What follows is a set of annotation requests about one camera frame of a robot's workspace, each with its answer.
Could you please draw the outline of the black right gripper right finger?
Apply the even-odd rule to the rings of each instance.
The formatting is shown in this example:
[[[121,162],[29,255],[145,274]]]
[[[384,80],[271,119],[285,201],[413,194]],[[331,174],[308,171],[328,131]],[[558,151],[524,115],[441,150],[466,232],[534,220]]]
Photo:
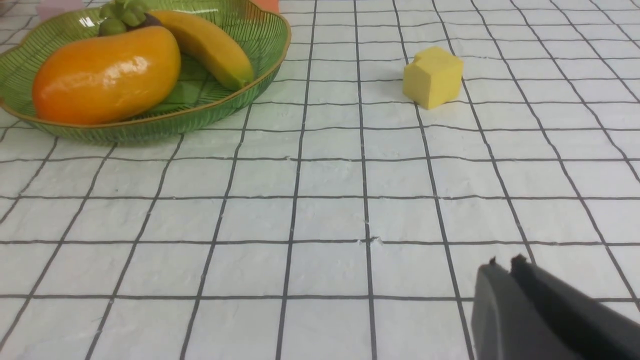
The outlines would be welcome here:
[[[537,265],[523,255],[510,260],[514,278],[560,341],[583,360],[637,360],[639,325]]]

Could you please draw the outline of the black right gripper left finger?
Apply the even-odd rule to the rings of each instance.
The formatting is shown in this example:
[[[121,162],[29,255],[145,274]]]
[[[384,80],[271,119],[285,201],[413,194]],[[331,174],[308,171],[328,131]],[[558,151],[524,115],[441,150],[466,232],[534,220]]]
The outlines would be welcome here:
[[[478,360],[582,359],[551,331],[494,257],[477,269],[471,334]]]

